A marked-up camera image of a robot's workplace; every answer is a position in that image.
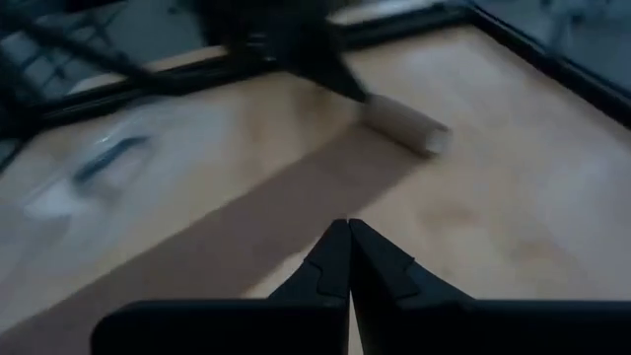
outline cardboard tube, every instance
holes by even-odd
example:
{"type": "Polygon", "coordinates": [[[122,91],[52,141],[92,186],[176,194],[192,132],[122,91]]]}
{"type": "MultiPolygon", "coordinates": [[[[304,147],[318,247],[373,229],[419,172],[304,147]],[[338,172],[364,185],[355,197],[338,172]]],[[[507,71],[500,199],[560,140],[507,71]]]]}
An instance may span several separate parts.
{"type": "Polygon", "coordinates": [[[380,95],[369,97],[362,108],[361,119],[367,126],[424,157],[443,153],[451,137],[443,123],[380,95]]]}

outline wooden surface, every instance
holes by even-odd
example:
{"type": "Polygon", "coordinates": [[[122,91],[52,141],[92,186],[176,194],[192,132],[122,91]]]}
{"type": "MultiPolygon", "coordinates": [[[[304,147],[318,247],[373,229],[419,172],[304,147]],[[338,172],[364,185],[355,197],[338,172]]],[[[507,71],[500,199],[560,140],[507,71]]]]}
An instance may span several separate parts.
{"type": "MultiPolygon", "coordinates": [[[[3,254],[17,250],[20,259],[3,264],[0,327],[56,304],[256,191],[309,153],[329,149],[339,137],[351,147],[367,137],[380,141],[387,147],[376,156],[402,162],[388,167],[388,184],[377,184],[361,205],[349,204],[341,215],[363,218],[468,294],[631,298],[628,132],[477,30],[410,38],[348,59],[374,92],[450,126],[450,150],[432,162],[417,160],[353,126],[355,104],[285,74],[150,106],[143,114],[172,117],[178,109],[177,118],[154,128],[160,140],[146,170],[98,210],[106,217],[96,219],[91,233],[64,240],[69,226],[79,223],[64,219],[27,242],[2,246],[3,254]],[[169,108],[175,104],[179,108],[169,108]]],[[[115,121],[106,117],[38,137],[0,180],[0,196],[19,200],[38,183],[33,174],[53,171],[115,121]]],[[[361,175],[332,166],[318,173],[341,184],[361,183],[361,175]]],[[[365,173],[382,169],[372,166],[365,173]]],[[[278,260],[234,297],[267,295],[316,237],[306,236],[311,242],[302,251],[278,260]]],[[[351,352],[359,351],[354,338],[351,352]]]]}

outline black metal frame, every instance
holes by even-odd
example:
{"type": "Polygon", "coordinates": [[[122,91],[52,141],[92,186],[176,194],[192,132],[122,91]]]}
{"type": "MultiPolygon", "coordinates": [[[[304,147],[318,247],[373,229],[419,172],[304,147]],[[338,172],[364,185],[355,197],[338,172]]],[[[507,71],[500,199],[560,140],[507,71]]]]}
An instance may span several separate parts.
{"type": "MultiPolygon", "coordinates": [[[[42,131],[98,117],[116,111],[143,96],[161,92],[160,89],[165,87],[165,83],[176,83],[176,88],[172,88],[168,94],[185,95],[278,70],[276,63],[265,60],[262,56],[243,59],[228,54],[151,74],[137,67],[121,65],[111,58],[95,55],[85,47],[65,38],[55,37],[51,33],[43,33],[20,19],[12,21],[14,26],[45,36],[46,40],[56,39],[65,49],[72,49],[75,54],[133,78],[53,102],[24,105],[21,110],[15,111],[14,115],[19,117],[27,112],[28,116],[33,118],[30,122],[31,130],[26,133],[24,130],[18,133],[0,132],[0,139],[21,139],[25,142],[20,145],[21,147],[26,146],[26,142],[42,131]]],[[[346,49],[356,50],[405,36],[417,36],[461,25],[472,25],[483,30],[625,127],[631,126],[631,94],[576,63],[559,56],[548,55],[541,44],[487,13],[474,2],[448,1],[408,13],[338,28],[346,49]]]]}

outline wooden floor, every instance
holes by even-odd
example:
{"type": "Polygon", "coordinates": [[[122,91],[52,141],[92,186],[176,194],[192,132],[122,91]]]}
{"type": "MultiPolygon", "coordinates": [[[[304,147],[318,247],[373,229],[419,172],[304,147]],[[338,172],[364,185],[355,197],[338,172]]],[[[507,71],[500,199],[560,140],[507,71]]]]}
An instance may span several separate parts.
{"type": "MultiPolygon", "coordinates": [[[[314,155],[320,160],[304,187],[334,186],[339,195],[326,203],[305,193],[304,203],[315,203],[306,210],[277,207],[296,203],[283,194],[259,206],[261,213],[281,208],[286,214],[285,221],[269,222],[274,228],[308,224],[310,218],[317,223],[291,248],[243,243],[240,248],[256,257],[284,251],[266,261],[269,267],[253,284],[230,289],[233,297],[266,296],[297,267],[325,221],[356,216],[474,297],[631,298],[628,132],[474,29],[413,37],[352,53],[348,60],[374,92],[450,126],[450,150],[423,162],[353,125],[353,103],[285,74],[150,106],[143,114],[159,122],[158,148],[120,196],[107,204],[84,201],[99,204],[91,217],[98,223],[68,238],[80,224],[75,217],[83,216],[73,210],[68,214],[74,217],[47,225],[45,232],[0,244],[3,255],[9,247],[21,253],[0,265],[0,330],[57,304],[209,212],[222,213],[230,201],[258,193],[264,181],[314,155]],[[352,192],[344,195],[345,188],[352,192]]],[[[26,168],[50,171],[113,122],[109,117],[38,138],[0,180],[1,196],[17,198],[36,180],[24,178],[26,168]]],[[[293,181],[293,191],[300,193],[301,183],[293,181]]],[[[242,272],[233,267],[224,265],[221,272],[242,272]]],[[[188,296],[225,296],[204,292],[188,296]]],[[[36,352],[43,345],[25,344],[24,334],[37,334],[42,324],[50,322],[34,318],[7,331],[0,352],[36,352]]],[[[84,349],[86,331],[59,335],[48,349],[84,349]]],[[[361,352],[355,335],[350,351],[361,352]]]]}

